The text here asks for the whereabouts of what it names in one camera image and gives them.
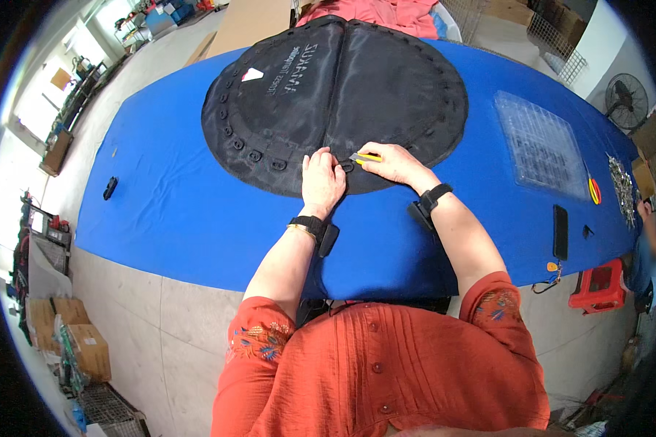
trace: black phone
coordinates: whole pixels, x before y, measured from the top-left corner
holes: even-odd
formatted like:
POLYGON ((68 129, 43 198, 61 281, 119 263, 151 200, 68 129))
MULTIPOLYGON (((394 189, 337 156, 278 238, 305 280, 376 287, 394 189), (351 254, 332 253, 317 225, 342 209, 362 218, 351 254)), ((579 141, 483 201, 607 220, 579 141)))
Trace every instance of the black phone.
POLYGON ((552 255, 562 261, 569 257, 569 213, 554 205, 554 247, 552 255))

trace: embroidered sleeve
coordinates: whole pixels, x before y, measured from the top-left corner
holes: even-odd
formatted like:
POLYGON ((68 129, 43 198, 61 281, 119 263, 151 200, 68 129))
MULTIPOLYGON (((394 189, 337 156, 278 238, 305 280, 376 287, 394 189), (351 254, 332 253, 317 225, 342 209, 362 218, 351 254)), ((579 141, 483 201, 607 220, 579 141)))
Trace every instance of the embroidered sleeve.
POLYGON ((520 316, 520 291, 507 273, 491 273, 474 284, 464 295, 460 319, 536 363, 532 336, 520 316))
POLYGON ((270 322, 269 326, 259 322, 251 328, 235 328, 229 342, 226 362, 241 359, 264 359, 276 362, 280 359, 289 339, 289 325, 270 322))
POLYGON ((228 329, 226 365, 214 400, 212 436, 244 436, 262 413, 282 352, 296 328, 271 299, 251 297, 228 329))

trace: fan grille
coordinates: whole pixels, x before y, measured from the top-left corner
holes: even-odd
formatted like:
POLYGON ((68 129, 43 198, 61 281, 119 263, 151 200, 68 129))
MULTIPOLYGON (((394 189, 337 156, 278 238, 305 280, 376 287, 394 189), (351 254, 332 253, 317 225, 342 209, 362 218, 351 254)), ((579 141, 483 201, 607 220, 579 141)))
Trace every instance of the fan grille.
POLYGON ((631 74, 618 74, 605 92, 607 116, 621 129, 638 127, 648 115, 647 91, 631 74))

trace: clear plastic tray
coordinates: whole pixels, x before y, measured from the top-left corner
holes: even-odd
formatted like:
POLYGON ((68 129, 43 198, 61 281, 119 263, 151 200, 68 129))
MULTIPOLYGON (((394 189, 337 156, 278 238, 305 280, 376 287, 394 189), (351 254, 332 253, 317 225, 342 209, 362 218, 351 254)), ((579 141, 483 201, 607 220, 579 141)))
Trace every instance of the clear plastic tray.
POLYGON ((505 91, 496 93, 495 105, 510 148, 516 183, 590 200, 586 167, 571 125, 505 91))

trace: red plastic stool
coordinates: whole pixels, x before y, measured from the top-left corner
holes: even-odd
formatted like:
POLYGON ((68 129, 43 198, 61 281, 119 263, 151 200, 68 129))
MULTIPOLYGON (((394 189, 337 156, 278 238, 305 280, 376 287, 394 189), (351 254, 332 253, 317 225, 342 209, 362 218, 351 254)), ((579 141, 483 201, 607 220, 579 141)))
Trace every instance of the red plastic stool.
POLYGON ((622 308, 625 304, 627 292, 622 288, 620 258, 584 271, 578 282, 569 297, 569 307, 582 308, 583 315, 622 308))

